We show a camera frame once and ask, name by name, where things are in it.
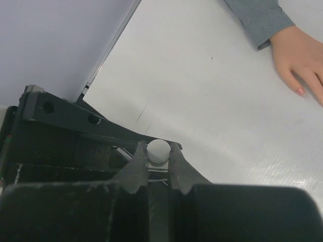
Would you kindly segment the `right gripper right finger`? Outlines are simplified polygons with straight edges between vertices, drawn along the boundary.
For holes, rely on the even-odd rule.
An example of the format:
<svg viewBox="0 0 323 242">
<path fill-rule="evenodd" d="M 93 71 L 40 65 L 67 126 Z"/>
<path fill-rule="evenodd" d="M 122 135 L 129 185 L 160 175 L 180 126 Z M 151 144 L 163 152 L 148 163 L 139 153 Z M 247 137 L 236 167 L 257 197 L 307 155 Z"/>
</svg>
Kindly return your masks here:
<svg viewBox="0 0 323 242">
<path fill-rule="evenodd" d="M 322 241 L 311 196 L 293 187 L 213 184 L 171 143 L 170 241 Z"/>
</svg>

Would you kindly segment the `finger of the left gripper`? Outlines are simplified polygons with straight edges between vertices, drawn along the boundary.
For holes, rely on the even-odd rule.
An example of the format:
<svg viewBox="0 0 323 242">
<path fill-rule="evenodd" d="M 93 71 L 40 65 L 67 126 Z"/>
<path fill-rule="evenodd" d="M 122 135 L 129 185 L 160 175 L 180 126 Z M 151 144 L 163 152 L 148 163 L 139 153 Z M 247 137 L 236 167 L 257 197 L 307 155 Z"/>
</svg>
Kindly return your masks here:
<svg viewBox="0 0 323 242">
<path fill-rule="evenodd" d="M 168 184 L 151 175 L 148 180 L 150 241 L 169 241 Z"/>
</svg>

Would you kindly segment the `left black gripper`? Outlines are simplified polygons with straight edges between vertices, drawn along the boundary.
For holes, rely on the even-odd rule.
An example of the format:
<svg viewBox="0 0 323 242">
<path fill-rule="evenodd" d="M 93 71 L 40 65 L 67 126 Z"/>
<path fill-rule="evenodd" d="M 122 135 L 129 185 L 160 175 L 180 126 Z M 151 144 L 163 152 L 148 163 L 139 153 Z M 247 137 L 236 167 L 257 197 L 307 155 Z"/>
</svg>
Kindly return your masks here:
<svg viewBox="0 0 323 242">
<path fill-rule="evenodd" d="M 157 139 L 43 90 L 23 93 L 21 106 L 1 147 L 3 185 L 109 178 L 123 165 L 118 146 Z"/>
</svg>

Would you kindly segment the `clear nail polish bottle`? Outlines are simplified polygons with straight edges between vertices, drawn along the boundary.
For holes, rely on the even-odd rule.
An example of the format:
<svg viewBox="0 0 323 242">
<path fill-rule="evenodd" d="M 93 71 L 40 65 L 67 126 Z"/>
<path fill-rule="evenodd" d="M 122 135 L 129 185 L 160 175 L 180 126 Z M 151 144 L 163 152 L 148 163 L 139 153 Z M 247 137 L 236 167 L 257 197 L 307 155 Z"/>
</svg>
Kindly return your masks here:
<svg viewBox="0 0 323 242">
<path fill-rule="evenodd" d="M 168 166 L 169 162 L 156 164 L 148 163 L 149 178 L 148 181 L 153 182 L 167 182 L 168 181 Z"/>
</svg>

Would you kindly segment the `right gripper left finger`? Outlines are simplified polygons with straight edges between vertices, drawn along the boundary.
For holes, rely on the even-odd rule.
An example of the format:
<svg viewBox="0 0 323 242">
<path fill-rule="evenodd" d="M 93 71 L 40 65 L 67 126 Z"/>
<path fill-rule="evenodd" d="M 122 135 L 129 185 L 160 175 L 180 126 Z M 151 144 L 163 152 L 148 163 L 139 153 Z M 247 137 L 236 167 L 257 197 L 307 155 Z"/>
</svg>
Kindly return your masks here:
<svg viewBox="0 0 323 242">
<path fill-rule="evenodd" d="M 141 141 L 110 180 L 10 185 L 1 241 L 149 241 L 148 177 Z"/>
</svg>

